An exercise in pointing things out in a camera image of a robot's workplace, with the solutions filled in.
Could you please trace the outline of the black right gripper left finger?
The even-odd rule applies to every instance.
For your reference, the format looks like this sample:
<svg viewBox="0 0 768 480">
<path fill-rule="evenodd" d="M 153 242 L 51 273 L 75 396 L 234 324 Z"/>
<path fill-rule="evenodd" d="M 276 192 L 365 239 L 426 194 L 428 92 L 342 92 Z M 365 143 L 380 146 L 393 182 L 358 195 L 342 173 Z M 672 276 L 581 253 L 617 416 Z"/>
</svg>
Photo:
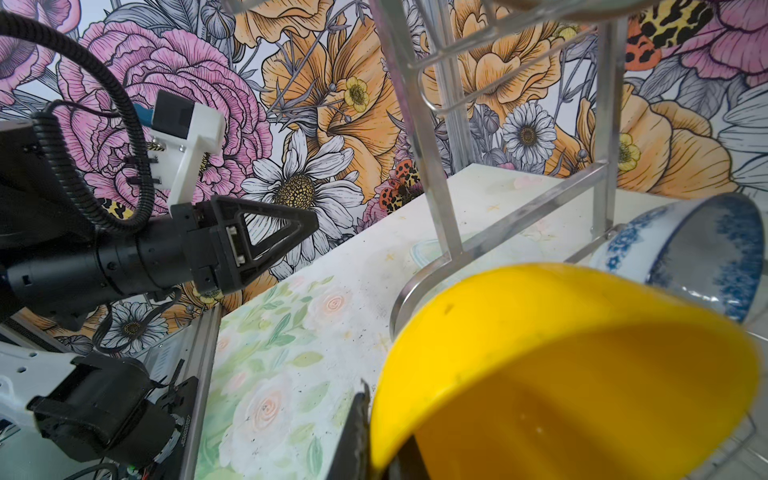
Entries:
<svg viewBox="0 0 768 480">
<path fill-rule="evenodd" d="M 368 478 L 370 456 L 369 409 L 370 386 L 364 381 L 362 390 L 353 398 L 335 454 L 326 476 L 327 480 L 363 480 Z"/>
</svg>

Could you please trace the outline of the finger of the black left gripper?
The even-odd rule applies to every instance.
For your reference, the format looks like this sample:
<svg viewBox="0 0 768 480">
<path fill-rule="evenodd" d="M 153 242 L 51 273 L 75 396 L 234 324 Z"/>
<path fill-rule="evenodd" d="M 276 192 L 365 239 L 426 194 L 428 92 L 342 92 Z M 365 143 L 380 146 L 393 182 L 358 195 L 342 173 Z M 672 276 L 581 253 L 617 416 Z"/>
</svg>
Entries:
<svg viewBox="0 0 768 480">
<path fill-rule="evenodd" d="M 194 206 L 194 284 L 201 294 L 234 293 L 311 238 L 317 214 L 215 196 Z"/>
</svg>

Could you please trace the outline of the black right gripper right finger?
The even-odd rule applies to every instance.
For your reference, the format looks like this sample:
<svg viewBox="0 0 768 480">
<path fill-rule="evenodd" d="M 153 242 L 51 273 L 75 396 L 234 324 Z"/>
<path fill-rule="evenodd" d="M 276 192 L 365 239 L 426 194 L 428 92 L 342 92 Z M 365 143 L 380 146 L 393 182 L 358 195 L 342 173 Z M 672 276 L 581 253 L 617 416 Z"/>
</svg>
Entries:
<svg viewBox="0 0 768 480">
<path fill-rule="evenodd" d="M 415 440 L 407 440 L 386 471 L 388 480 L 429 480 L 429 473 Z"/>
</svg>

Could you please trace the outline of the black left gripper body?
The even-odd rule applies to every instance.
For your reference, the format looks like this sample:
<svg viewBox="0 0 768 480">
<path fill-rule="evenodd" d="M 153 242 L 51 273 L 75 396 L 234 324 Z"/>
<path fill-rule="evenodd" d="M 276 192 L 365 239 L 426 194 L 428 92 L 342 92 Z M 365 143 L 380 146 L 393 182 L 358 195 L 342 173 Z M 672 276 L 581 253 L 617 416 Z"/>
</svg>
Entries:
<svg viewBox="0 0 768 480">
<path fill-rule="evenodd" d="M 60 239 L 1 255 L 1 316 L 27 308 L 66 330 L 99 306 L 163 293 L 193 281 L 201 293 L 239 286 L 238 225 L 203 225 L 189 216 L 151 221 L 135 235 Z"/>
</svg>

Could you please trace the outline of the yellow plastic bowl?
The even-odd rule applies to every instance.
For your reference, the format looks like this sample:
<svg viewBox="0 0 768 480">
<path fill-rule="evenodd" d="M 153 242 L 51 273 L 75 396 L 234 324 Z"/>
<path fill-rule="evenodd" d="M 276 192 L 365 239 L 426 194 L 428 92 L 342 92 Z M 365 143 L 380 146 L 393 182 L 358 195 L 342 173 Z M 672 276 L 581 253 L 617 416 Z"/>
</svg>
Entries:
<svg viewBox="0 0 768 480">
<path fill-rule="evenodd" d="M 736 323 L 661 290 L 576 265 L 499 268 L 398 334 L 370 472 L 414 441 L 433 479 L 680 479 L 745 417 L 760 369 Z"/>
</svg>

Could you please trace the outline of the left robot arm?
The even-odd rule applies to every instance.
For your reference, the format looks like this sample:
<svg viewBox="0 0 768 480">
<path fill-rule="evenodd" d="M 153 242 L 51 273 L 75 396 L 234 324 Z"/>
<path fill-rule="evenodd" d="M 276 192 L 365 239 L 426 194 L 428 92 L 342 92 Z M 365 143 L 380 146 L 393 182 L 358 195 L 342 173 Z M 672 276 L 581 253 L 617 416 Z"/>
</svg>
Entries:
<svg viewBox="0 0 768 480">
<path fill-rule="evenodd" d="M 1 125 L 3 317 L 29 309 L 75 330 L 100 306 L 185 282 L 231 293 L 317 230 L 312 211 L 221 196 L 148 220 L 90 220 L 69 198 L 78 180 L 61 176 L 68 156 L 50 131 L 46 114 Z M 177 472 L 197 383 L 153 403 L 156 387 L 134 359 L 1 348 L 2 418 L 79 462 Z"/>
</svg>

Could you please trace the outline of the metal two-tier dish rack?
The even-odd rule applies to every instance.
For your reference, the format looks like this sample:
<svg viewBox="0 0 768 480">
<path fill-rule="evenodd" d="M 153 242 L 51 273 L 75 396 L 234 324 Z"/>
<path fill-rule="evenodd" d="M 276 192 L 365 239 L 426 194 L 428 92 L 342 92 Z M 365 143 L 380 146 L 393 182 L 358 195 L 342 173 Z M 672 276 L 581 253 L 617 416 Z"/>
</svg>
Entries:
<svg viewBox="0 0 768 480">
<path fill-rule="evenodd" d="M 388 317 L 440 246 L 370 16 L 322 1 L 314 25 L 263 5 L 236 24 L 261 61 L 273 154 L 243 181 L 250 200 L 318 211 L 319 228 L 222 319 L 196 475 L 324 476 L 361 380 L 391 347 Z M 766 145 L 740 117 L 767 91 L 763 1 L 664 1 L 628 21 L 618 185 L 675 198 L 740 191 L 759 204 Z M 502 189 L 452 197 L 463 225 L 487 221 L 594 157 L 597 39 L 544 22 L 461 54 L 463 120 L 434 116 L 451 186 L 486 173 Z"/>
</svg>

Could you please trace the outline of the front aluminium rail base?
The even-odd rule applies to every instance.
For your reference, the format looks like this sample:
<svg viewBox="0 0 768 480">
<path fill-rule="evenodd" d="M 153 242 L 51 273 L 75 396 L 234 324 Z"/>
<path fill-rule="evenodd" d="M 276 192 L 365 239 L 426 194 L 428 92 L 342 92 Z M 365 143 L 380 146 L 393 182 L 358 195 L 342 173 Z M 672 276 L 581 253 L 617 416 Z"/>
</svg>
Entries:
<svg viewBox="0 0 768 480">
<path fill-rule="evenodd" d="M 148 479 L 193 479 L 199 454 L 222 308 L 215 306 L 157 345 L 139 360 L 163 384 L 150 399 L 177 417 L 173 451 L 149 469 Z"/>
</svg>

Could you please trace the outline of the left rear aluminium frame post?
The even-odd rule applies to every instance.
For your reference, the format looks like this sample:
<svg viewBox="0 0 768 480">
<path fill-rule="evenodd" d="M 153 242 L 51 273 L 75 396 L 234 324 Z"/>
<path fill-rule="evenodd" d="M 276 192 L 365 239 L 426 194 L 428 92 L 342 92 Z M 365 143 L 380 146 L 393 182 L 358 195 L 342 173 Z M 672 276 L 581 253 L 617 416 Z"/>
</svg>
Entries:
<svg viewBox="0 0 768 480">
<path fill-rule="evenodd" d="M 449 47 L 454 36 L 450 23 L 448 1 L 420 1 L 419 8 L 428 32 L 431 54 L 442 54 Z M 458 173 L 474 159 L 473 139 L 467 115 L 467 104 L 459 104 L 464 97 L 460 78 L 460 64 L 456 56 L 444 56 L 435 64 L 436 81 L 440 97 L 440 116 L 443 117 L 452 169 Z"/>
</svg>

